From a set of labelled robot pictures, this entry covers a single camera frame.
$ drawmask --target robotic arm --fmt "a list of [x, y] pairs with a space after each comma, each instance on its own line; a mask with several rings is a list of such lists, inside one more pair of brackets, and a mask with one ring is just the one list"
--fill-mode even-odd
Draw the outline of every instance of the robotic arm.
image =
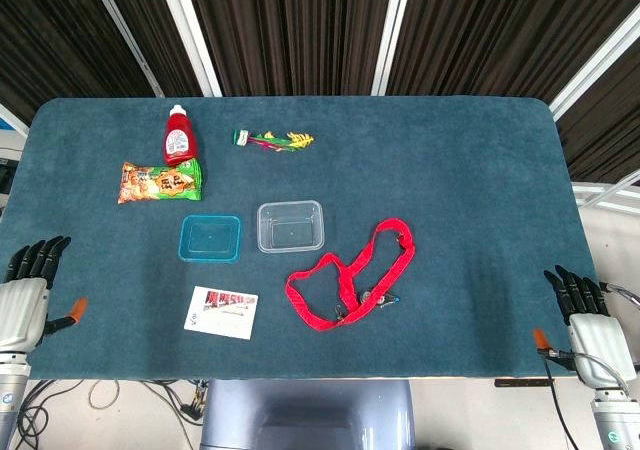
[[15, 430], [31, 367], [27, 355], [45, 335], [80, 321], [87, 299], [78, 299], [71, 312], [47, 321], [49, 292], [58, 261], [71, 239], [62, 236], [20, 249], [9, 262], [0, 284], [0, 449], [8, 449]]
[[582, 383], [595, 390], [591, 409], [606, 450], [640, 450], [640, 405], [631, 398], [627, 386], [636, 378], [636, 370], [620, 323], [609, 315], [603, 292], [616, 292], [639, 308], [640, 299], [622, 287], [603, 282], [597, 285], [559, 265], [555, 269], [558, 276], [548, 271], [544, 274], [556, 294], [572, 351], [554, 350], [544, 333], [536, 329], [538, 353], [575, 370]]

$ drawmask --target red lanyard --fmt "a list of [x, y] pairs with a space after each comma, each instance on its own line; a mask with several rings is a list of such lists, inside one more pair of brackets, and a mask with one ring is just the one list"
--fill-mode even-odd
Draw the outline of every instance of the red lanyard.
[[[398, 244], [404, 250], [404, 252], [402, 252], [402, 254], [396, 259], [396, 261], [393, 262], [391, 268], [389, 268], [387, 273], [380, 279], [376, 286], [373, 287], [369, 298], [360, 303], [358, 301], [358, 296], [356, 295], [356, 290], [353, 286], [353, 279], [371, 261], [371, 258], [373, 257], [376, 237], [378, 236], [378, 234], [388, 230], [393, 230], [398, 233]], [[325, 330], [331, 330], [335, 327], [339, 327], [340, 325], [354, 323], [361, 318], [366, 317], [369, 312], [373, 310], [373, 307], [376, 306], [376, 303], [378, 302], [380, 297], [382, 297], [389, 291], [396, 280], [400, 278], [402, 272], [404, 272], [405, 269], [409, 266], [415, 253], [416, 246], [413, 243], [413, 235], [411, 234], [409, 225], [407, 225], [399, 218], [389, 218], [378, 224], [375, 231], [373, 232], [373, 237], [371, 237], [369, 243], [367, 243], [367, 245], [362, 249], [360, 254], [356, 257], [351, 265], [345, 265], [337, 255], [331, 252], [326, 253], [312, 269], [294, 272], [289, 275], [289, 278], [287, 278], [287, 283], [285, 285], [285, 293], [287, 294], [289, 301], [293, 305], [293, 308], [295, 308], [296, 312], [298, 312], [298, 315], [300, 315], [300, 318], [302, 318], [302, 320], [304, 320], [304, 322], [314, 330], [322, 332]], [[337, 322], [326, 320], [314, 314], [309, 309], [307, 302], [305, 302], [300, 292], [298, 292], [298, 290], [296, 290], [296, 288], [292, 285], [294, 281], [306, 280], [318, 270], [332, 263], [338, 268], [340, 299], [347, 307], [347, 311], [349, 312], [343, 319], [338, 320]]]

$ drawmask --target clear plastic container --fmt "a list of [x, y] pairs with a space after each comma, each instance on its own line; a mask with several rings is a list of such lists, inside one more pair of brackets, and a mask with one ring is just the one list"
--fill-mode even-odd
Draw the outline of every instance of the clear plastic container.
[[233, 215], [188, 215], [182, 221], [178, 256], [185, 262], [234, 263], [242, 222]]
[[258, 209], [258, 248], [305, 252], [324, 245], [322, 207], [315, 200], [265, 203]]

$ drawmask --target orange tip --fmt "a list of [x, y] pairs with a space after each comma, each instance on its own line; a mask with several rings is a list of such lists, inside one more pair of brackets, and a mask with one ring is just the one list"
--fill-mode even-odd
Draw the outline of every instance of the orange tip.
[[549, 339], [544, 334], [544, 331], [541, 328], [533, 329], [533, 339], [536, 342], [536, 347], [538, 350], [551, 350], [553, 347], [551, 343], [549, 343]]
[[69, 312], [68, 316], [73, 318], [76, 323], [78, 323], [80, 320], [82, 320], [82, 316], [87, 310], [87, 305], [89, 305], [89, 299], [87, 297], [80, 297], [73, 304], [73, 308], [71, 309], [71, 312]]

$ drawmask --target red squeeze bottle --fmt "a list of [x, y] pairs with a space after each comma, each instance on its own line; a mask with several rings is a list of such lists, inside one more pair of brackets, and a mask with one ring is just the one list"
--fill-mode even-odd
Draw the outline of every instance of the red squeeze bottle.
[[164, 161], [173, 167], [197, 156], [196, 136], [187, 112], [180, 105], [174, 105], [169, 112], [167, 133], [164, 135]]

